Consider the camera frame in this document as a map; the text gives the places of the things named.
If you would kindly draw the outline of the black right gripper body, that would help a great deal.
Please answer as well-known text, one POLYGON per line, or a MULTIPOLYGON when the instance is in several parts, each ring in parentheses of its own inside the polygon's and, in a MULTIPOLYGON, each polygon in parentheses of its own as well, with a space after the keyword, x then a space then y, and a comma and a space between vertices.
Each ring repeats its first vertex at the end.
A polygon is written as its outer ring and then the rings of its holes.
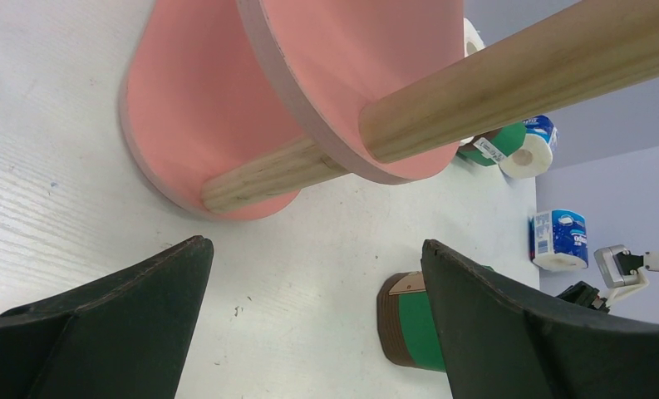
POLYGON ((557 298, 584 308, 609 313, 607 299, 599 295, 600 291, 584 281, 579 281, 563 290, 557 298))

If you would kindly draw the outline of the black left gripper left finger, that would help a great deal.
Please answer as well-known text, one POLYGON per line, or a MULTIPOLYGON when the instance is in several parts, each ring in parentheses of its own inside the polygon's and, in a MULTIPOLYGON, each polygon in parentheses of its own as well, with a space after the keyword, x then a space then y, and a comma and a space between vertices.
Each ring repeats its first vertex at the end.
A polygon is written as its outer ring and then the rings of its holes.
POLYGON ((194 236, 0 314, 0 398, 172 398, 214 246, 194 236))

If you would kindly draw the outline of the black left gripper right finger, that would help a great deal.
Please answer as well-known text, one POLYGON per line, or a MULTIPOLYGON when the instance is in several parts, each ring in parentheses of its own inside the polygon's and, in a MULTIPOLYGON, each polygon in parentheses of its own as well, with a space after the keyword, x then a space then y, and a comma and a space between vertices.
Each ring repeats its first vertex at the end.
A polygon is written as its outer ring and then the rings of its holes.
POLYGON ((421 269, 455 398, 659 398, 659 324, 549 296, 434 239, 421 269))

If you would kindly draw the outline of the green brown roll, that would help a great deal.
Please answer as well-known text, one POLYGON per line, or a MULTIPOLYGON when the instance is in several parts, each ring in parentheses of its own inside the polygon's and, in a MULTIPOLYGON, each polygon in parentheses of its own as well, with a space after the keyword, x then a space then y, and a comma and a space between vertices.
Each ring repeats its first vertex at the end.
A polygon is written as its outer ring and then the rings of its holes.
POLYGON ((524 143, 526 128, 516 122, 503 128, 476 135, 459 147, 457 155, 477 165, 493 166, 505 160, 524 143))
POLYGON ((423 274, 396 273, 376 296, 377 333, 386 358, 402 367, 445 372, 423 274))

